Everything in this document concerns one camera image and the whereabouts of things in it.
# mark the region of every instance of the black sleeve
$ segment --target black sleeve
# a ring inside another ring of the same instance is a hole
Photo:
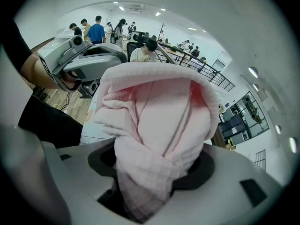
[[[9,28],[9,32],[1,33],[1,42],[9,59],[19,72],[32,52],[21,36],[14,20],[9,20],[6,26]]]
[[[81,36],[83,36],[83,32],[81,31],[81,29],[80,28],[76,28],[75,29],[75,31],[74,31],[74,36],[76,36],[76,35],[81,35]]]
[[[19,121],[23,129],[35,133],[41,141],[56,148],[77,146],[83,126],[64,112],[31,96]]]

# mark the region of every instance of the black railing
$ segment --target black railing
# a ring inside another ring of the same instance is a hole
[[[197,71],[206,77],[206,79],[226,91],[234,88],[234,84],[229,81],[225,76],[219,73],[216,69],[201,61],[200,59],[184,52],[178,48],[172,47],[164,43],[158,43],[157,50],[155,51],[157,59],[160,62],[178,64],[188,67]]]
[[[255,157],[255,162],[257,166],[266,171],[266,149],[257,152]]]

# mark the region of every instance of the man in blue shirt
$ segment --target man in blue shirt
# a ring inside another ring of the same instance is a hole
[[[95,21],[96,23],[91,26],[88,36],[90,37],[90,40],[92,44],[99,44],[99,43],[105,43],[105,32],[104,28],[101,23],[101,16],[97,16]]]

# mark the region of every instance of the cable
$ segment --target cable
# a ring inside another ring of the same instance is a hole
[[[60,110],[65,109],[69,105],[69,103],[70,103],[70,93],[68,92],[66,97],[66,104],[63,105],[63,107]]]
[[[70,101],[70,103],[73,102],[73,101],[75,100],[75,98],[77,97],[77,94],[78,94],[78,91],[76,91],[76,95],[75,95],[75,97]]]

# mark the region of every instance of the window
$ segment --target window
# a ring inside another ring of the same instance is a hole
[[[225,143],[236,145],[269,129],[265,116],[253,95],[248,92],[223,114],[220,124]]]
[[[214,69],[216,69],[218,72],[220,72],[220,71],[223,70],[223,68],[225,67],[225,65],[224,65],[222,62],[220,62],[219,60],[217,60],[217,61],[215,61],[215,63],[212,65],[212,67],[213,67]]]

